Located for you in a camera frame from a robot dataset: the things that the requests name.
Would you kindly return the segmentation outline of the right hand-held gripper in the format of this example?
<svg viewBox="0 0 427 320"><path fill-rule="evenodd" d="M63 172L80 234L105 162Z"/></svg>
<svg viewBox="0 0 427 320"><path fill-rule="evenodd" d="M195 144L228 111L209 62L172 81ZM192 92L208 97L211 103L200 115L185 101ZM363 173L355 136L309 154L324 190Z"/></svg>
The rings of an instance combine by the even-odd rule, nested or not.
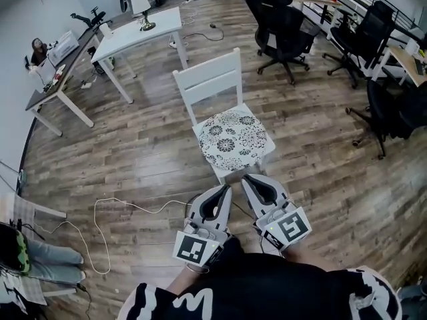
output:
<svg viewBox="0 0 427 320"><path fill-rule="evenodd" d="M279 252L294 245L311 233L312 228L301 207L293 203L283 206L288 197L284 187L266 175L245 174L241 186L250 208L257 218L261 237Z"/></svg>

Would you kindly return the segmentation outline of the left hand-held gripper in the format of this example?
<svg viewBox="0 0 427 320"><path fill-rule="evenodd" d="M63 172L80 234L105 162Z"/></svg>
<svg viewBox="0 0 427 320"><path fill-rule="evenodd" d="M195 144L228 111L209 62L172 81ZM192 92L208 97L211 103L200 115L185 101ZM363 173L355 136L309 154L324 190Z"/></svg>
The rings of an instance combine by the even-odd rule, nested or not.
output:
<svg viewBox="0 0 427 320"><path fill-rule="evenodd" d="M196 197L182 231L177 232L173 258L195 266L212 266L230 238L226 232L232 204L230 185L213 187ZM199 227L205 224L211 228Z"/></svg>

